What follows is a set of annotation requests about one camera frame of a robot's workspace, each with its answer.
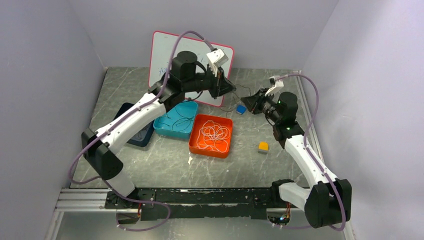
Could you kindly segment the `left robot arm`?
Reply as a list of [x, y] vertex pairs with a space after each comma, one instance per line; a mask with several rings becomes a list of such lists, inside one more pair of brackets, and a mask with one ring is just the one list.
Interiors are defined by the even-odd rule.
[[170, 61], [166, 73], [130, 109], [96, 131], [86, 129], [82, 135], [83, 155], [100, 178], [118, 194], [126, 208], [134, 207], [139, 194], [134, 183], [124, 173], [124, 165], [116, 156], [121, 148], [147, 124], [183, 102], [186, 93], [208, 91], [214, 99], [236, 90], [222, 68], [229, 58], [222, 49], [206, 54], [208, 64], [202, 72], [198, 57], [191, 51], [181, 51]]

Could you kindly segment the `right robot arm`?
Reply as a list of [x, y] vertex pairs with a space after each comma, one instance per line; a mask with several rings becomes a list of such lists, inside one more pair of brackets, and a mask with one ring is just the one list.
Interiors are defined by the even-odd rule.
[[275, 140], [294, 159], [305, 176], [309, 188], [291, 179], [274, 181], [270, 188], [270, 202], [275, 207], [294, 205], [302, 210], [312, 228], [330, 227], [342, 231], [351, 216], [352, 186], [347, 179], [332, 173], [310, 147], [305, 131], [297, 122], [298, 98], [282, 92], [277, 101], [261, 88], [254, 95], [241, 98], [246, 109], [264, 114], [272, 121]]

